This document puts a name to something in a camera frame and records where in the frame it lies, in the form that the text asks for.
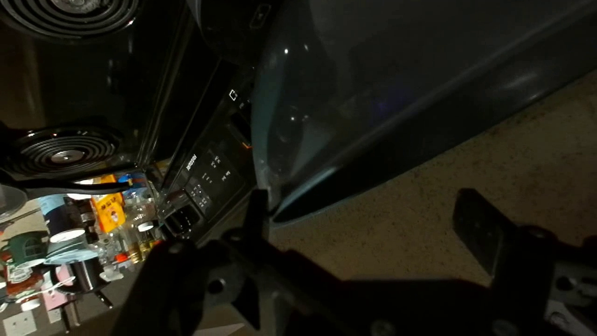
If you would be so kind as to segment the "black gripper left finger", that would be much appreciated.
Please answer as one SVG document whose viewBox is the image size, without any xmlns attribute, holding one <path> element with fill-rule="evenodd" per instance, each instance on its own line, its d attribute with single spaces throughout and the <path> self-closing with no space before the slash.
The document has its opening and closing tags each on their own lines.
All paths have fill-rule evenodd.
<svg viewBox="0 0 597 336">
<path fill-rule="evenodd" d="M 269 239 L 269 193 L 256 189 L 251 195 L 243 223 L 243 241 L 256 243 Z"/>
</svg>

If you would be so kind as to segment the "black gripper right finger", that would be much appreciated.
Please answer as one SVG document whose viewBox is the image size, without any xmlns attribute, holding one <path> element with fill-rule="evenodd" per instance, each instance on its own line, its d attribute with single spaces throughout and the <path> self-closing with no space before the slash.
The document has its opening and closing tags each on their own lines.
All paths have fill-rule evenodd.
<svg viewBox="0 0 597 336">
<path fill-rule="evenodd" d="M 525 239 L 521 228 L 477 189 L 458 193 L 454 232 L 493 279 L 495 288 L 510 288 L 521 279 Z"/>
</svg>

